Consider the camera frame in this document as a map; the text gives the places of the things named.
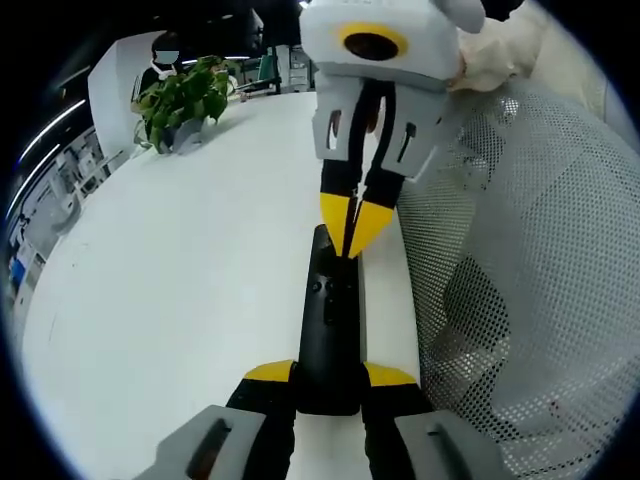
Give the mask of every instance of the gray gripper base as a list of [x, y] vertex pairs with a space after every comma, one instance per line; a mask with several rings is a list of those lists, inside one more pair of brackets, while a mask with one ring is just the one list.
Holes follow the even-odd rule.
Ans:
[[395, 419], [416, 480], [513, 480], [500, 449], [455, 413], [442, 410]]
[[209, 480], [242, 480], [251, 447], [265, 416], [215, 405], [204, 409], [160, 442], [155, 463], [134, 480], [189, 480], [189, 463], [219, 419], [223, 419], [231, 431], [215, 459]]

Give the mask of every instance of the potted plant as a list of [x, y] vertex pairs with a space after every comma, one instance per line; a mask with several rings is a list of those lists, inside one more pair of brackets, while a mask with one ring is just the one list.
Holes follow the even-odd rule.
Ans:
[[187, 73], [154, 83], [142, 92], [138, 105], [149, 142], [159, 153], [180, 148], [186, 138], [199, 135], [206, 117], [216, 123], [227, 108], [229, 75], [215, 71], [221, 59], [199, 59]]

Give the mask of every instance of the beige fabric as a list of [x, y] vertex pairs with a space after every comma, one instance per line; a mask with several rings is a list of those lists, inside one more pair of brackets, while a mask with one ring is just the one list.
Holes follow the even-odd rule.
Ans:
[[452, 90], [490, 91], [521, 75], [604, 116], [606, 77], [589, 54], [533, 1], [505, 22], [487, 19], [479, 34], [460, 31], [465, 76]]

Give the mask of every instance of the white table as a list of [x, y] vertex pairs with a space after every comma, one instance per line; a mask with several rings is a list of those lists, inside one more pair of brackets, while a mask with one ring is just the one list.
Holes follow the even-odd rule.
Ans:
[[[130, 160], [51, 253], [24, 335], [26, 379], [87, 478], [128, 479], [245, 372], [296, 358], [321, 223], [315, 94], [238, 104], [187, 156]], [[364, 254], [368, 359], [418, 377], [397, 219]], [[291, 479], [370, 478], [359, 416], [298, 415]]]

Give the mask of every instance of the plant pot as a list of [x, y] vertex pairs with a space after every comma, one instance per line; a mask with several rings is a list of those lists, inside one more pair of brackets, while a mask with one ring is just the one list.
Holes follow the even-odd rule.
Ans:
[[165, 128], [162, 132], [159, 153], [186, 153], [202, 142], [201, 131], [203, 119], [192, 118], [179, 128]]

